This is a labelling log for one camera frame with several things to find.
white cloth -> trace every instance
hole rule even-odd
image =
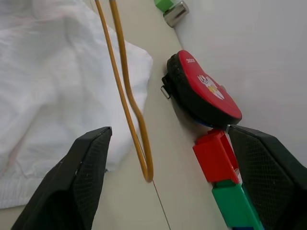
[[[153,61],[126,49],[143,110]],[[26,204],[74,140],[104,126],[113,170],[132,142],[98,16],[82,0],[0,0],[0,208]]]

white table surface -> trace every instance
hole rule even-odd
[[[86,0],[96,11],[94,0]],[[101,0],[113,27],[107,0]],[[226,230],[223,217],[194,155],[195,127],[160,92],[166,62],[181,49],[175,31],[153,0],[117,0],[125,39],[153,57],[144,118],[151,142],[154,184],[147,184],[133,148],[116,172],[105,176],[94,230]],[[0,210],[10,229],[23,207]]]

green toy block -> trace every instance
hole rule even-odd
[[[154,0],[154,3],[155,6],[163,13],[165,13],[174,5],[172,0]]]
[[[240,184],[217,187],[212,193],[227,226],[263,230],[258,214],[253,204],[249,203]]]

yellow wire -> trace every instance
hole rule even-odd
[[[139,138],[138,135],[135,131],[133,122],[132,122],[132,118],[129,112],[129,108],[127,105],[127,101],[125,98],[125,94],[121,85],[121,81],[120,81],[120,77],[119,77],[119,73],[118,73],[118,68],[115,62],[115,58],[114,58],[114,53],[113,53],[113,49],[112,49],[112,44],[111,44],[111,40],[110,40],[110,36],[107,30],[107,25],[106,25],[106,20],[104,17],[104,14],[102,12],[101,6],[100,6],[100,2],[99,0],[95,0],[97,9],[98,9],[98,13],[100,16],[100,20],[102,23],[102,27],[104,29],[104,33],[105,33],[105,37],[106,37],[106,43],[107,43],[107,47],[109,50],[109,54],[110,54],[110,58],[111,58],[111,63],[112,63],[112,68],[113,68],[113,72],[114,72],[114,76],[115,76],[115,80],[116,80],[116,84],[118,87],[118,92],[119,92],[119,96],[120,96],[120,100],[122,103],[122,106],[124,108],[124,112],[126,115],[126,119],[128,122],[128,126],[132,135],[132,139],[133,139],[133,143],[135,145],[136,148],[136,152],[138,154],[138,158],[141,164],[141,169],[144,175],[144,178],[147,182],[151,182],[153,181],[153,175],[154,175],[154,167],[153,167],[153,160],[152,160],[152,155],[151,155],[151,150],[150,150],[150,145],[149,145],[149,140],[148,140],[148,135],[147,135],[147,130],[146,130],[146,125],[144,122],[144,118],[142,116],[142,113],[140,112],[134,98],[132,95],[132,90],[131,90],[131,86],[130,86],[130,81],[129,81],[129,73],[128,73],[128,64],[127,64],[127,55],[126,55],[126,48],[125,48],[125,40],[124,40],[124,35],[123,35],[123,31],[122,31],[122,27],[121,27],[121,23],[120,23],[120,18],[119,18],[119,13],[118,13],[118,8],[117,8],[117,4],[115,0],[110,0],[110,7],[111,7],[111,11],[112,11],[112,15],[113,15],[113,20],[114,20],[114,25],[115,25],[115,30],[117,32],[117,38],[118,38],[118,46],[119,46],[119,52],[120,52],[120,60],[121,60],[121,66],[122,66],[122,72],[123,72],[123,78],[124,78],[124,84],[125,84],[125,89],[126,89],[126,93],[128,96],[128,100],[129,103],[138,119],[138,123],[140,126],[140,132],[141,132],[141,137],[142,137],[142,142],[143,142],[143,146],[144,146],[144,155],[145,155],[145,159],[143,157],[142,154],[142,148],[139,142]]]

